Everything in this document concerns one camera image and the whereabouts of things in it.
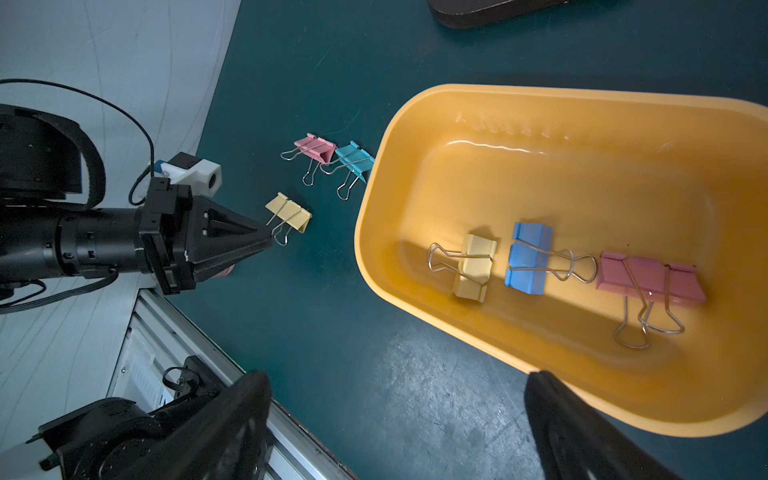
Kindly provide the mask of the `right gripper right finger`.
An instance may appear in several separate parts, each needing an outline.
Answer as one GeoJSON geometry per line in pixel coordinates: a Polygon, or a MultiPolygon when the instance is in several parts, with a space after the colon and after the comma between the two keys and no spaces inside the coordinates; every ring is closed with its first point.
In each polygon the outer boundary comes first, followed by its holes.
{"type": "Polygon", "coordinates": [[[548,371],[531,373],[524,403],[547,479],[677,479],[548,371]]]}

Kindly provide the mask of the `teal clip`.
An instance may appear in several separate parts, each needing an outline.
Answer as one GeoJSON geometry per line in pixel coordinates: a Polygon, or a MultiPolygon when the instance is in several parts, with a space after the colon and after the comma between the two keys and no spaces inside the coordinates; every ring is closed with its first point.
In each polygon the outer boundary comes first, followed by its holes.
{"type": "Polygon", "coordinates": [[[320,171],[332,175],[338,170],[345,170],[347,175],[344,182],[336,189],[337,197],[348,201],[352,189],[357,184],[367,185],[367,181],[375,163],[375,157],[355,141],[335,150],[334,157],[320,171]]]}

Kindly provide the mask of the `blue binder clip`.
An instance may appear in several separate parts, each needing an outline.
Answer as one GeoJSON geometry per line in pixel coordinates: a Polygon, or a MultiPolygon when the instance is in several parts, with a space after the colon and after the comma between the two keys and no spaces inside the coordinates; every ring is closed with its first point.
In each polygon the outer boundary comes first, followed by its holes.
{"type": "Polygon", "coordinates": [[[593,255],[576,255],[571,249],[553,250],[554,230],[537,223],[516,222],[507,261],[504,285],[527,295],[544,294],[547,279],[583,284],[594,282],[599,273],[593,255]]]}

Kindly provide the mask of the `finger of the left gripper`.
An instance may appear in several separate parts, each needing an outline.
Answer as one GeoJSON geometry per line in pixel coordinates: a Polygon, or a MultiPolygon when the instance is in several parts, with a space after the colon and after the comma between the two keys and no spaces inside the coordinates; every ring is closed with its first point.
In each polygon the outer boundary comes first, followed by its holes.
{"type": "Polygon", "coordinates": [[[193,197],[188,220],[188,263],[196,282],[272,246],[271,230],[265,224],[204,196],[193,197]]]}

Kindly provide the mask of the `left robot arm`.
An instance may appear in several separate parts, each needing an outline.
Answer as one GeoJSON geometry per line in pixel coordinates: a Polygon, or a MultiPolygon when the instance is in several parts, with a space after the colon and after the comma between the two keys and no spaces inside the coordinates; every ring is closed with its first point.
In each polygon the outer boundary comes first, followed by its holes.
{"type": "Polygon", "coordinates": [[[104,163],[80,126],[1,108],[1,310],[39,308],[153,275],[164,294],[192,290],[269,249],[266,225],[166,178],[137,208],[102,208],[104,163]]]}

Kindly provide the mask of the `bronze wire cup stand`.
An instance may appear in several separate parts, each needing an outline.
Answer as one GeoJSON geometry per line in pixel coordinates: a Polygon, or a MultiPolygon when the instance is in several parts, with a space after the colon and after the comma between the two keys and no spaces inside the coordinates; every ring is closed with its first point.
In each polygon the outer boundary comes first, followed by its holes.
{"type": "Polygon", "coordinates": [[[427,0],[435,20],[466,30],[566,5],[568,0],[427,0]]]}

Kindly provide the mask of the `yellow plastic storage box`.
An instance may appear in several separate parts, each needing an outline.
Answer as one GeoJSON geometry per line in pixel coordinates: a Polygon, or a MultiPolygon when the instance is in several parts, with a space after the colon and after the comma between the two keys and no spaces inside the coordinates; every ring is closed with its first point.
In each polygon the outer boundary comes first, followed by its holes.
{"type": "Polygon", "coordinates": [[[728,98],[443,85],[408,101],[379,147],[355,231],[383,299],[523,371],[547,370],[592,407],[678,437],[767,411],[767,110],[728,98]],[[549,278],[504,285],[516,222],[555,249],[693,264],[706,294],[674,305],[681,335],[614,340],[619,295],[549,278]],[[467,234],[498,247],[483,303],[453,295],[427,251],[467,234]]]}

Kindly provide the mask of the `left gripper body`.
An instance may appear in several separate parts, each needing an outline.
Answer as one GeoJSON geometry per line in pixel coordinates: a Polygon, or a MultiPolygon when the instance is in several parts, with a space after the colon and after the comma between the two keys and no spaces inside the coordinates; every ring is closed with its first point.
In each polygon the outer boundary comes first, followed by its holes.
{"type": "Polygon", "coordinates": [[[150,199],[138,208],[104,208],[63,214],[56,227],[62,272],[87,279],[152,274],[165,294],[196,287],[185,259],[191,188],[150,182],[150,199]]]}

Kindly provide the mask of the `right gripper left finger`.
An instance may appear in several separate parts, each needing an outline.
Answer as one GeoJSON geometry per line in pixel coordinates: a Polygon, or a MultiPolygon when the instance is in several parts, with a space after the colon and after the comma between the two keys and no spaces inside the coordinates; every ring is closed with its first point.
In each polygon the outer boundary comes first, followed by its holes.
{"type": "Polygon", "coordinates": [[[117,477],[261,479],[271,401],[267,375],[250,371],[117,477]]]}

